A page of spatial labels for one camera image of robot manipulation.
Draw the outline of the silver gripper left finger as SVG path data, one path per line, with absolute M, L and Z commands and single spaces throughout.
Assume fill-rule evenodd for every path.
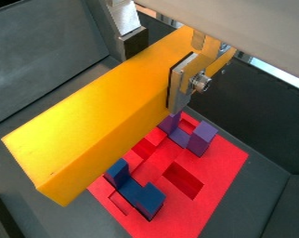
M 149 30 L 141 25 L 132 0 L 97 2 L 113 56 L 118 61 L 125 61 L 149 46 Z

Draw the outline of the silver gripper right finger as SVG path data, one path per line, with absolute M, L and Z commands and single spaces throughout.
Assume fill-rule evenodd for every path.
M 198 31 L 192 34 L 190 46 L 193 51 L 169 69 L 166 108 L 172 114 L 184 108 L 194 92 L 206 91 L 212 76 L 229 62 L 237 51 Z

